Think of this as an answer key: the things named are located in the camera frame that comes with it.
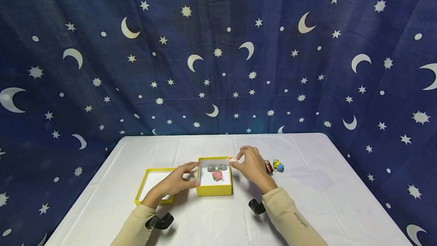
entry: white tablecloth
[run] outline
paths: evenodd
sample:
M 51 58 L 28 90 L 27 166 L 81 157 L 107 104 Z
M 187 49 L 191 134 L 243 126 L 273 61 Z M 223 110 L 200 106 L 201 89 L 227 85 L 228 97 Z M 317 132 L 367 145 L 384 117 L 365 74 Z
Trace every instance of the white tablecloth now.
M 175 167 L 198 157 L 235 156 L 243 145 L 285 166 L 273 177 L 329 245 L 411 245 L 327 136 L 246 134 L 124 137 L 80 195 L 46 246 L 106 246 L 127 216 L 147 168 Z M 149 245 L 286 245 L 267 214 L 248 207 L 258 189 L 233 169 L 233 195 L 175 196 L 169 229 L 154 231 Z

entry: navy blue backdrop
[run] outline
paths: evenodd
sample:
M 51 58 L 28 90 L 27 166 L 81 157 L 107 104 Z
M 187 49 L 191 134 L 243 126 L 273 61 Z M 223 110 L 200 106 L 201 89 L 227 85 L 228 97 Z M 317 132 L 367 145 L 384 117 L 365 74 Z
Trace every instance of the navy blue backdrop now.
M 1 245 L 42 245 L 123 136 L 314 131 L 437 245 L 436 0 L 0 2 Z

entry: yellow box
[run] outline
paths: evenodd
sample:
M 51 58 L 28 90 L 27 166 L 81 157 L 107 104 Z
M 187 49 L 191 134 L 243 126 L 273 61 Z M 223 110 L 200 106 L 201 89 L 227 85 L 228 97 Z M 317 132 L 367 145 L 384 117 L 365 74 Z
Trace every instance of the yellow box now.
M 196 172 L 196 182 L 200 183 L 200 186 L 196 188 L 197 195 L 199 197 L 232 195 L 232 177 L 231 177 L 231 167 L 229 166 L 229 157 L 205 157 L 205 158 L 199 158 L 199 161 L 200 161 L 200 165 L 198 166 Z M 212 177 L 209 177 L 212 176 L 212 174 L 210 172 L 207 172 L 206 168 L 210 165 L 218 166 L 219 164 L 224 164 L 228 166 L 227 172 L 229 174 L 229 177 L 227 177 L 227 175 L 224 175 L 223 183 L 225 184 L 215 185 L 214 183 L 216 182 L 213 182 Z M 202 185 L 202 179 L 205 179 L 204 184 L 206 183 L 206 185 Z
M 157 185 L 161 180 L 167 177 L 175 168 L 149 168 L 146 170 L 146 174 L 144 174 L 141 185 L 138 188 L 138 193 L 135 197 L 135 204 L 139 205 L 143 198 L 146 196 L 147 192 L 153 188 L 153 186 Z M 173 203 L 174 195 L 167 195 L 163 197 L 160 205 L 170 205 Z

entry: minion figure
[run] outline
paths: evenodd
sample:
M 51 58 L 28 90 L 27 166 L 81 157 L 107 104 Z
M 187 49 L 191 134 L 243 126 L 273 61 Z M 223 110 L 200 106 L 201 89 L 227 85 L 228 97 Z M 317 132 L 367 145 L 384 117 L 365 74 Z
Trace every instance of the minion figure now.
M 273 168 L 279 172 L 284 171 L 284 165 L 279 160 L 273 160 Z

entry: small figurine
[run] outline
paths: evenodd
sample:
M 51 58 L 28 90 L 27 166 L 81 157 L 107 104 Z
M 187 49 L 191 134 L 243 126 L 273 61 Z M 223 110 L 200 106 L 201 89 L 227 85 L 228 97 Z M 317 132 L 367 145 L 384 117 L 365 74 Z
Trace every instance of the small figurine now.
M 273 173 L 273 167 L 270 164 L 270 162 L 268 160 L 265 160 L 264 164 L 266 165 L 266 172 L 267 172 L 267 174 Z
M 284 165 L 279 160 L 273 160 L 273 168 L 279 172 L 284 171 Z
M 221 170 L 214 170 L 212 172 L 212 179 L 215 181 L 223 180 L 223 174 Z

